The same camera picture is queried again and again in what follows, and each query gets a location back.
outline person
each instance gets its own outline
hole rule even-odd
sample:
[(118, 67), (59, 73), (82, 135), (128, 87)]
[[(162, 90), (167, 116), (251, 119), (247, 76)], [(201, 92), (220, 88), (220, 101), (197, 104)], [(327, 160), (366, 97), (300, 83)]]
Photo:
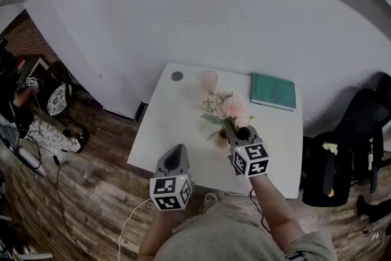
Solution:
[(81, 152), (88, 141), (88, 133), (83, 131), (76, 138), (66, 137), (56, 127), (35, 116), (25, 105), (31, 93), (38, 92), (38, 86), (16, 91), (16, 84), (8, 76), (0, 74), (0, 114), (10, 123), (15, 123), (20, 138), (44, 143), (65, 152)]
[(140, 246), (138, 261), (336, 260), (329, 235), (304, 233), (294, 210), (267, 175), (250, 178), (271, 237), (258, 221), (205, 197), (205, 214), (172, 233), (174, 211), (157, 211)]

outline black office chair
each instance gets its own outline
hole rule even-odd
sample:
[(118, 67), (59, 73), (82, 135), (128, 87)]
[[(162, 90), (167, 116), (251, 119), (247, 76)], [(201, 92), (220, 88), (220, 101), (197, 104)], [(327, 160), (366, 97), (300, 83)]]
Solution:
[[(376, 91), (363, 89), (354, 96), (334, 131), (314, 138), (304, 183), (305, 204), (314, 207), (345, 204), (352, 178), (359, 185), (370, 184), (371, 193), (376, 191), (378, 170), (388, 165), (382, 162), (382, 128), (391, 120), (388, 97), (391, 97), (391, 78), (385, 75)], [(325, 142), (337, 145), (337, 155), (323, 147)], [(371, 150), (373, 160), (369, 162)]]

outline green book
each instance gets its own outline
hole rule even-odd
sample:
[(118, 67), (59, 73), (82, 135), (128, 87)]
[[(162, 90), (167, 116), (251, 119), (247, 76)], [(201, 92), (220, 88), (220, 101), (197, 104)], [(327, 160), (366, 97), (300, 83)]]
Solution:
[(250, 101), (289, 111), (296, 109), (294, 82), (262, 74), (252, 74)]

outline wooden floor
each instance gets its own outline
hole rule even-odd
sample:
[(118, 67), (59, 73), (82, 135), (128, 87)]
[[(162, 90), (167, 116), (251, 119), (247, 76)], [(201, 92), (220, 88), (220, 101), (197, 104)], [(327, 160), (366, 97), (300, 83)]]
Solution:
[[(91, 260), (117, 260), (117, 240), (122, 224), (132, 209), (148, 198), (150, 174), (126, 163), (139, 126), (104, 112), (84, 92), (78, 92), (73, 99), (70, 114), (88, 129), (90, 142), (80, 154), (57, 152), (49, 147), (61, 161), (66, 161), (59, 176), (66, 220), (73, 236)], [(86, 260), (63, 224), (55, 189), (57, 166), (45, 151), (43, 167), (46, 178), (33, 174), (0, 144), (0, 170), (6, 187), (5, 200), (0, 202), (1, 210), (12, 215), (19, 225), (19, 232), (39, 252), (51, 252), (54, 260)], [(198, 189), (194, 193), (192, 204), (178, 214), (178, 224), (196, 213), (204, 192)], [(362, 231), (368, 219), (358, 218), (355, 209), (360, 194), (373, 204), (391, 198), (391, 170), (382, 169), (379, 173), (379, 187), (375, 195), (369, 195), (368, 187), (355, 186), (343, 207), (312, 208), (300, 199), (290, 200), (290, 203), (297, 209), (305, 231), (330, 232), (340, 260), (379, 260), (390, 242), (384, 231), (391, 217), (373, 226), (371, 236), (380, 230), (380, 239), (372, 241), (371, 236), (366, 237)], [(258, 216), (248, 197), (223, 192), (218, 195), (221, 201)], [(136, 210), (121, 240), (121, 260), (137, 257), (153, 212), (154, 207), (149, 203)]]

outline white cube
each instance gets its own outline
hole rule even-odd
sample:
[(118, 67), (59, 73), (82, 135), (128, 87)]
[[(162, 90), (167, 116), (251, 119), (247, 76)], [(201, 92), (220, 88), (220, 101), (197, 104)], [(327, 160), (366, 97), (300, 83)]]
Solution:
[(233, 166), (245, 177), (265, 174), (269, 159), (264, 142), (233, 149)]
[(151, 178), (149, 195), (160, 211), (182, 210), (192, 193), (187, 175)]

